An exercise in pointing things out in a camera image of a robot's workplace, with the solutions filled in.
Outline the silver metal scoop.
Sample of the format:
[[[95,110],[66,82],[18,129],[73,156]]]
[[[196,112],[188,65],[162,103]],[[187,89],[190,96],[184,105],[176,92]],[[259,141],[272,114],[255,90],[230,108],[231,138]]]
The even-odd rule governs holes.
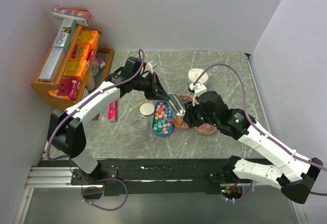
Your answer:
[[[174,115],[178,117],[184,117],[185,105],[182,99],[174,93],[169,93],[168,96],[169,96],[169,100],[167,101],[167,103],[170,106],[170,108],[173,110]]]

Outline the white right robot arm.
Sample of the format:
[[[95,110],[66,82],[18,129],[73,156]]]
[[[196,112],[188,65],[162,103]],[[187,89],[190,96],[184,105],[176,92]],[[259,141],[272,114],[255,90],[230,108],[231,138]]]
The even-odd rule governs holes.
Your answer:
[[[190,85],[193,101],[185,105],[183,120],[191,127],[203,124],[214,126],[223,135],[249,146],[270,164],[250,162],[231,156],[223,169],[228,182],[247,179],[279,189],[289,200],[304,204],[311,194],[323,167],[318,158],[308,158],[272,136],[253,117],[242,109],[230,109],[222,97],[208,91],[202,84]]]

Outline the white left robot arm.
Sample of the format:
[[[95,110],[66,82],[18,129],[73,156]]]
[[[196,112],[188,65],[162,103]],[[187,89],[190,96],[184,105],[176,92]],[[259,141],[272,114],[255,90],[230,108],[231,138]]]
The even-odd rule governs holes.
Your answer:
[[[129,57],[123,67],[110,74],[93,93],[77,104],[51,113],[48,147],[54,146],[72,160],[83,171],[83,178],[89,184],[96,184],[101,178],[101,166],[86,148],[84,129],[92,119],[132,90],[143,92],[147,100],[170,99],[157,74],[145,70],[142,54],[139,52],[139,57]]]

